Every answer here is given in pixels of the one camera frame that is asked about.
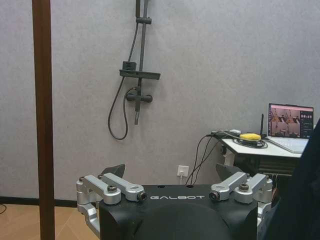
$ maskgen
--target antenna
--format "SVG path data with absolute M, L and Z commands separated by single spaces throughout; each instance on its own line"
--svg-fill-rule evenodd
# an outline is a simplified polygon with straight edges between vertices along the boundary
M 261 136 L 261 138 L 263 137 L 262 136 L 263 130 L 264 130 L 264 114 L 262 113 L 262 115 L 261 115 L 261 127 L 260 127 L 260 136 Z

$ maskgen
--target baseboard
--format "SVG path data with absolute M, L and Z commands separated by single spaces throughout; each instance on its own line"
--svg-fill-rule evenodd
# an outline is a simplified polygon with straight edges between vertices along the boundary
M 76 208 L 77 201 L 55 199 L 55 206 Z M 39 198 L 0 196 L 0 204 L 39 205 Z

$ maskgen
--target laptop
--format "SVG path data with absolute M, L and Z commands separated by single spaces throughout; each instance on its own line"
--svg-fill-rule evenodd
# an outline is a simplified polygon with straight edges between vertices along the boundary
M 267 139 L 273 144 L 301 154 L 313 131 L 313 107 L 269 103 Z

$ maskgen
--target laptop keyboard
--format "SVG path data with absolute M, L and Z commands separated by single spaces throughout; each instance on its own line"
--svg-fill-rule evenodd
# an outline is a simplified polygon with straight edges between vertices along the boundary
M 269 137 L 269 139 L 293 152 L 302 153 L 308 143 L 308 139 L 291 139 L 281 137 Z

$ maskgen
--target desk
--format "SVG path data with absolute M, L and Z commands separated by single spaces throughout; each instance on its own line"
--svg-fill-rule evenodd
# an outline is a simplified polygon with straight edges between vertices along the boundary
M 241 167 L 245 167 L 251 174 L 292 174 L 301 154 L 289 152 L 268 140 L 265 142 L 268 144 L 266 148 L 252 148 L 242 146 L 233 139 L 221 139 L 222 146 L 226 148 L 223 154 L 224 164 L 228 166 L 243 164 Z
M 268 140 L 267 148 L 252 148 L 235 143 L 233 139 L 222 139 L 221 143 L 235 155 L 258 155 L 264 157 L 300 158 L 300 153 L 289 152 Z

